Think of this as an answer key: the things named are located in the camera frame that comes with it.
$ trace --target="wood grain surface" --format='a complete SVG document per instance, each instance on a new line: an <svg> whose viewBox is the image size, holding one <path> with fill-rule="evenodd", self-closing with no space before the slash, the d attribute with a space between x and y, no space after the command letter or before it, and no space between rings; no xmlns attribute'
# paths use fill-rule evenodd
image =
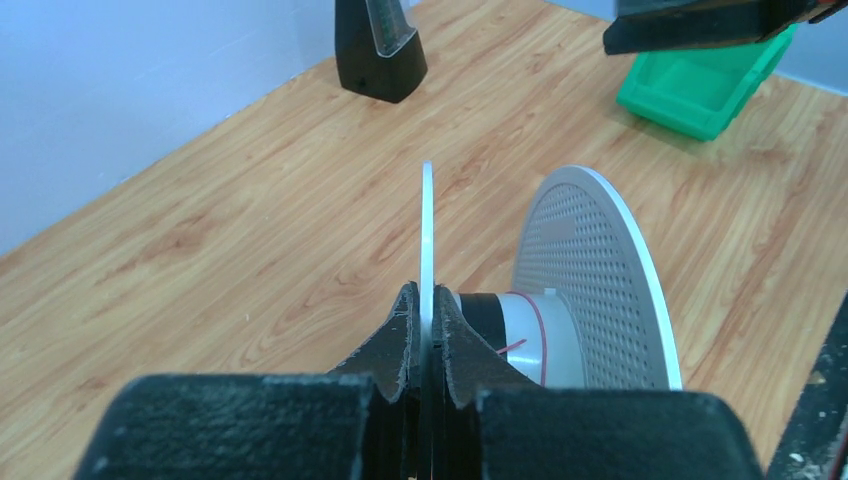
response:
<svg viewBox="0 0 848 480"><path fill-rule="evenodd" d="M848 100L771 78L702 144L615 104L632 57L540 1L428 0L430 72L400 105L332 61L0 259L0 478L62 478L151 372L320 372L417 278L420 168L437 280L504 291L555 168L605 175L657 264L686 385L772 455L848 287Z"/></svg>

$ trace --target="white wall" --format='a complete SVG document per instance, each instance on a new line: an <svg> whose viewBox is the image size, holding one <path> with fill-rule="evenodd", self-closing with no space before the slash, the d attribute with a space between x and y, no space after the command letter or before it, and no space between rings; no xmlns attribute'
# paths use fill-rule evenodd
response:
<svg viewBox="0 0 848 480"><path fill-rule="evenodd" d="M615 18L615 0L548 1L605 20ZM817 25L800 25L776 73L848 95L848 11Z"/></svg>
<svg viewBox="0 0 848 480"><path fill-rule="evenodd" d="M0 1L0 254L331 56L333 5Z"/></svg>

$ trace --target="textured disc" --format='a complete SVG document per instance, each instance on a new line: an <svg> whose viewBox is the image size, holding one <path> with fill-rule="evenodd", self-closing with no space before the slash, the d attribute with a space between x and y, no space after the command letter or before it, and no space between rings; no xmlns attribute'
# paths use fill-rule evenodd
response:
<svg viewBox="0 0 848 480"><path fill-rule="evenodd" d="M556 289L574 319L587 388L682 388L648 247L624 200L594 170L563 167L539 187L512 288Z"/></svg>

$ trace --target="green tray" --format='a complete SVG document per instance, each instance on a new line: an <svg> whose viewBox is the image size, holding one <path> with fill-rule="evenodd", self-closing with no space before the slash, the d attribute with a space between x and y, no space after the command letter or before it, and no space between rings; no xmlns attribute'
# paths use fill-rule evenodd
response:
<svg viewBox="0 0 848 480"><path fill-rule="evenodd" d="M714 140L774 71L796 28L763 43L640 54L617 101L660 125Z"/></svg>

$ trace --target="black band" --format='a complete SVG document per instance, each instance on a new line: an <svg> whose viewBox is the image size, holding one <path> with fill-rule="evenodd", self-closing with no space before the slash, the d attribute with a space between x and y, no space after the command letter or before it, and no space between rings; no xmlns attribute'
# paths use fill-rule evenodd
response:
<svg viewBox="0 0 848 480"><path fill-rule="evenodd" d="M495 350L506 348L506 325L503 309L494 293L461 293L459 295L462 316ZM501 356L506 359L506 352Z"/></svg>

